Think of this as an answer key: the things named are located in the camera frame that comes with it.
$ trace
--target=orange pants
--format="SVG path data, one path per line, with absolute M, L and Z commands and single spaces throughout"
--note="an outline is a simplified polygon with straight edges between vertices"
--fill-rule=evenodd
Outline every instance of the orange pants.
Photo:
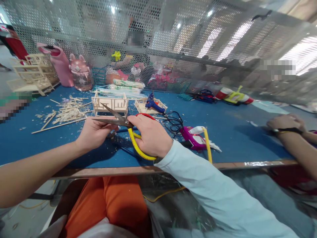
M 78 237 L 105 217 L 140 238 L 152 237 L 148 208 L 136 176 L 89 179 L 69 214 L 66 236 Z

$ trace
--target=table edge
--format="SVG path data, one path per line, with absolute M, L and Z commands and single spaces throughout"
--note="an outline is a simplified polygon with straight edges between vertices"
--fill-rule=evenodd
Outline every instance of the table edge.
M 250 169 L 258 167 L 273 167 L 298 164 L 295 160 L 277 160 L 277 161 L 260 161 L 260 162 L 236 162 L 236 163 L 214 163 L 213 165 L 219 170 L 226 169 Z M 156 166 L 138 166 L 122 168 L 84 168 L 84 169 L 67 169 L 64 168 L 57 172 L 52 179 L 67 178 L 88 178 L 102 176 L 120 176 L 120 175 L 137 175 L 164 173 Z

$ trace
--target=metal mesh partition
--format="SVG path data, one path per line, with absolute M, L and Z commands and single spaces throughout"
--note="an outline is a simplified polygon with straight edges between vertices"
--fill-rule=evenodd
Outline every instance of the metal mesh partition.
M 315 99 L 314 76 L 272 78 L 259 71 L 261 60 L 287 60 L 298 52 L 301 59 L 311 55 L 317 43 L 303 52 L 294 47 L 308 34 L 317 37 L 315 27 L 275 12 L 265 17 L 267 9 L 245 2 L 11 0 L 4 8 L 29 54 L 38 53 L 37 42 L 57 45 L 67 56 L 82 54 L 91 67 L 105 74 L 121 70 L 129 80 L 134 80 L 131 68 L 143 63 L 138 77 L 146 89 L 178 93 L 189 82 L 188 92 L 243 85 L 254 97 L 297 103 Z M 126 57 L 131 31 L 143 32 L 142 55 L 132 60 Z M 114 51 L 122 55 L 117 63 L 111 57 Z M 301 72 L 316 66 L 315 58 L 309 59 L 299 63 Z

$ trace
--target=pink bottle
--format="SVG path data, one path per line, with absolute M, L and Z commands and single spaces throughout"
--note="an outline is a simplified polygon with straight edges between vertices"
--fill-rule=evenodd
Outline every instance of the pink bottle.
M 43 43 L 37 43 L 36 46 L 43 54 L 51 55 L 50 60 L 54 65 L 60 83 L 64 87 L 73 87 L 73 75 L 68 67 L 69 61 L 63 49 L 59 48 L 58 46 L 49 46 Z
M 69 68 L 74 76 L 75 89 L 88 91 L 92 88 L 90 70 L 82 55 L 79 55 L 79 59 L 76 59 L 74 54 L 70 54 Z

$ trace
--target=blue table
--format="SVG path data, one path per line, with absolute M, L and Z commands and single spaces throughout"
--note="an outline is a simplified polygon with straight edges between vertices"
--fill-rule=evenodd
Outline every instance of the blue table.
M 74 88 L 59 86 L 47 97 L 40 97 L 34 100 L 20 113 L 1 124 L 2 156 L 0 165 L 74 141 L 80 134 L 84 121 L 31 134 L 31 132 L 40 130 L 44 125 L 45 116 L 40 119 L 35 114 L 47 115 L 52 109 L 58 110 L 57 104 L 50 101 L 50 99 L 60 102 L 62 98 L 69 98 L 70 95 L 79 98 L 89 98 L 84 99 L 84 102 L 90 102 L 93 93 L 79 92 Z M 208 104 L 196 100 L 184 101 L 178 98 L 177 94 L 161 92 L 155 92 L 154 95 L 155 98 L 160 99 L 168 106 L 167 112 L 174 110 L 181 115 L 184 126 L 207 127 L 210 140 L 223 151 L 222 153 L 212 151 L 213 161 L 218 168 L 275 165 L 283 164 L 285 160 L 294 163 L 291 155 L 279 143 L 274 141 L 274 138 L 266 135 L 261 128 L 267 120 L 277 116 L 275 113 L 265 112 L 253 105 L 232 106 L 221 101 L 217 104 Z M 134 102 L 130 101 L 129 115 L 137 114 L 133 104 Z M 307 122 L 309 129 L 317 128 L 315 126 L 317 121 L 313 114 L 291 106 L 284 107 L 284 109 L 290 113 L 298 114 Z M 259 127 L 251 125 L 248 121 L 253 121 Z M 119 149 L 116 144 L 134 152 L 128 133 L 120 133 L 119 135 L 120 137 L 115 144 L 107 139 L 98 149 L 74 160 L 59 175 L 61 177 L 84 177 L 104 174 L 152 173 L 157 171 L 153 166 L 153 162 L 142 158 L 136 159 Z M 200 156 L 207 158 L 207 153 L 202 153 Z

